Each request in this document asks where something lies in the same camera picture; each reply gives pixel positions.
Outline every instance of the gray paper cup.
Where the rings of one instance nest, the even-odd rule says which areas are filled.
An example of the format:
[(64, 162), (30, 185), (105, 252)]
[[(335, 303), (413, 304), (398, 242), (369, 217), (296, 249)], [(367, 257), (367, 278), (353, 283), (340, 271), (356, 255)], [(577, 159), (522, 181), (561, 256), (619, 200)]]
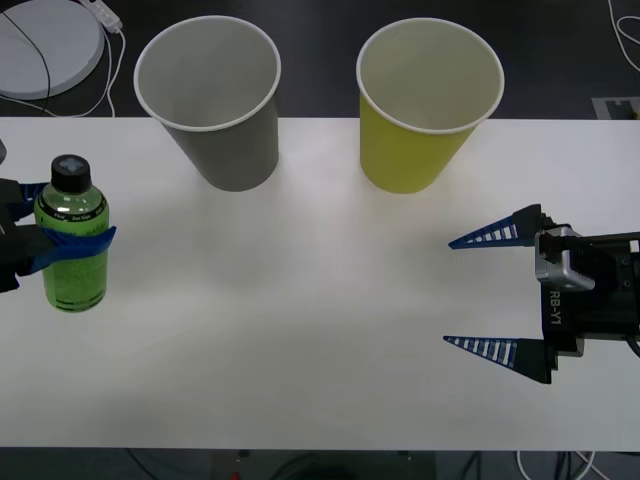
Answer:
[(255, 25), (198, 17), (151, 40), (134, 88), (211, 185), (242, 191), (264, 182), (278, 163), (280, 70), (275, 44)]

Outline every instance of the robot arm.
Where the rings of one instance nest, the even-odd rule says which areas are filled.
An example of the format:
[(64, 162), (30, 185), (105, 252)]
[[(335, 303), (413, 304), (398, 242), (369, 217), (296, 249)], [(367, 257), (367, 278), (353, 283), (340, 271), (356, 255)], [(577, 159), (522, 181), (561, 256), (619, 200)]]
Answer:
[(640, 232), (581, 237), (530, 205), (449, 244), (454, 249), (534, 247), (542, 340), (446, 336), (444, 340), (540, 383), (558, 356), (581, 357), (585, 338), (624, 340), (640, 356)]

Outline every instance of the white cord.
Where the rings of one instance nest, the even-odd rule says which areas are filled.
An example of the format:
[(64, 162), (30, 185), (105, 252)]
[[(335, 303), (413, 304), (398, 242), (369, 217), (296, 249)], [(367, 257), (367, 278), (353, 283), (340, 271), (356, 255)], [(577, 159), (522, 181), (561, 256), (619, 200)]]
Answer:
[(118, 78), (118, 73), (120, 73), (120, 65), (122, 65), (122, 59), (124, 58), (124, 50), (127, 48), (127, 40), (124, 37), (124, 33), (122, 33), (122, 30), (116, 30), (116, 32), (122, 38), (122, 49), (120, 50), (120, 57), (118, 57), (118, 63), (116, 64), (115, 72), (113, 72), (113, 78), (111, 79), (111, 83), (109, 83), (107, 86), (107, 101), (109, 102), (109, 107), (111, 108), (111, 117), (114, 117), (114, 118), (116, 116), (116, 109), (113, 106), (113, 102), (111, 101), (111, 87), (113, 87), (113, 84), (116, 82), (116, 79)]
[[(583, 461), (589, 462), (587, 457), (585, 457), (582, 453), (576, 452), (576, 455), (578, 455)], [(600, 478), (602, 478), (603, 480), (610, 480), (609, 477), (607, 477), (604, 473), (598, 470), (595, 465), (593, 465), (593, 460), (591, 461), (591, 470), (600, 475)]]
[[(85, 117), (87, 115), (89, 115), (90, 113), (92, 113), (96, 108), (98, 108), (98, 106), (100, 106), (100, 104), (102, 103), (102, 100), (104, 100), (104, 97), (107, 97), (107, 100), (109, 101), (109, 108), (111, 109), (111, 117), (114, 118), (116, 116), (116, 109), (113, 106), (113, 102), (111, 101), (111, 87), (113, 86), (114, 82), (116, 81), (116, 78), (118, 78), (118, 73), (120, 72), (120, 65), (122, 64), (122, 59), (124, 57), (124, 49), (126, 47), (126, 40), (124, 38), (124, 33), (122, 33), (122, 30), (118, 30), (118, 34), (122, 37), (122, 50), (120, 51), (120, 56), (118, 58), (118, 63), (116, 65), (116, 69), (115, 72), (113, 73), (113, 77), (111, 76), (111, 67), (112, 67), (112, 54), (111, 54), (111, 41), (109, 40), (109, 35), (107, 34), (106, 30), (103, 29), (102, 31), (105, 40), (107, 41), (107, 50), (108, 50), (108, 57), (109, 57), (109, 68), (107, 70), (107, 83), (105, 85), (104, 91), (102, 92), (102, 96), (100, 97), (100, 100), (98, 100), (98, 102), (91, 107), (90, 110), (87, 110), (84, 113), (80, 113), (78, 115), (57, 115), (49, 110), (45, 110), (44, 113), (51, 115), (52, 117), (57, 117), (57, 118), (80, 118), (80, 117)], [(8, 102), (13, 102), (13, 103), (18, 103), (20, 105), (24, 105), (26, 107), (31, 107), (31, 108), (35, 108), (38, 110), (42, 110), (41, 107), (38, 107), (37, 105), (34, 105), (33, 103), (29, 103), (29, 102), (25, 102), (22, 100), (18, 100), (15, 98), (9, 98), (9, 97), (5, 97), (4, 95), (0, 95), (0, 98), (2, 98), (3, 100), (6, 100)]]
[(622, 34), (622, 36), (627, 40), (631, 40), (632, 42), (640, 45), (640, 41), (638, 39), (632, 37), (628, 33), (624, 32), (622, 28), (620, 28), (620, 22), (622, 20), (640, 20), (640, 17), (632, 17), (632, 16), (620, 17), (616, 22), (615, 17), (613, 16), (613, 5), (611, 4), (611, 0), (607, 0), (607, 1), (609, 2), (609, 14), (611, 16), (611, 26), (613, 27), (613, 33), (616, 34), (616, 38), (618, 39), (618, 43), (620, 44), (620, 49), (622, 50), (622, 54), (624, 55), (624, 58), (627, 59), (627, 62), (629, 62), (629, 65), (631, 65), (638, 72), (640, 72), (640, 67), (638, 67), (635, 63), (633, 63), (629, 58), (629, 55), (627, 55), (627, 51), (624, 48), (622, 39), (620, 38), (620, 34)]
[[(516, 461), (518, 462), (518, 468), (520, 469), (520, 473), (522, 474), (522, 476), (524, 477), (525, 480), (531, 480), (531, 477), (529, 475), (527, 475), (527, 472), (524, 471), (524, 467), (522, 466), (521, 453), (522, 452), (520, 450), (518, 450), (516, 452)], [(605, 477), (602, 474), (602, 472), (600, 470), (598, 470), (596, 467), (593, 466), (593, 458), (596, 456), (596, 452), (591, 452), (591, 454), (589, 455), (588, 459), (584, 455), (582, 455), (580, 452), (576, 452), (576, 453), (578, 454), (578, 456), (580, 458), (582, 458), (585, 462), (587, 462), (587, 465), (584, 467), (584, 469), (578, 475), (576, 475), (576, 477), (573, 480), (582, 480), (582, 478), (591, 469), (593, 469), (594, 472), (596, 472), (598, 475), (600, 475), (602, 478), (604, 478), (604, 480), (609, 480), (607, 477)]]
[(582, 457), (582, 454), (577, 452), (578, 455), (584, 459), (585, 462), (587, 462), (587, 464), (585, 465), (584, 469), (573, 479), (573, 480), (582, 480), (582, 478), (589, 473), (589, 470), (591, 470), (591, 468), (593, 467), (593, 459), (596, 456), (596, 452), (591, 452), (591, 455), (589, 455), (589, 459), (587, 460), (585, 457)]
[(520, 453), (521, 453), (520, 450), (516, 452), (516, 461), (518, 462), (518, 468), (520, 469), (520, 473), (524, 477), (524, 480), (531, 480), (531, 477), (527, 475), (527, 473), (524, 471), (524, 467), (522, 466), (522, 458), (520, 458)]

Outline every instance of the green liquid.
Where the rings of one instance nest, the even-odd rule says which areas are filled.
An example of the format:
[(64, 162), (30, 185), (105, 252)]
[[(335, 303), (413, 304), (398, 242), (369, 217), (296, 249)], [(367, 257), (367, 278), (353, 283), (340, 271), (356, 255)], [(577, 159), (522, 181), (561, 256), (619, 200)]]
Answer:
[[(35, 202), (34, 213), (38, 225), (63, 233), (96, 235), (109, 228), (109, 206), (95, 187), (80, 195), (70, 195), (47, 185)], [(56, 262), (43, 270), (43, 276), (47, 300), (53, 307), (83, 312), (104, 298), (107, 252)]]

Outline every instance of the paper cup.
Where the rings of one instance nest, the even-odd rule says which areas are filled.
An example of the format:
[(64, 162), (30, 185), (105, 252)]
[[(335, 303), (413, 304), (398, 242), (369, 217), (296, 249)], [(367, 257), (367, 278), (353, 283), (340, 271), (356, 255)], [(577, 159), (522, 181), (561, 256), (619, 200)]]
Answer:
[(435, 18), (379, 30), (362, 47), (356, 75), (360, 163), (374, 184), (395, 193), (430, 185), (504, 91), (491, 47)]
[(264, 182), (278, 163), (280, 70), (275, 44), (255, 25), (198, 17), (151, 40), (134, 88), (210, 184), (242, 191)]

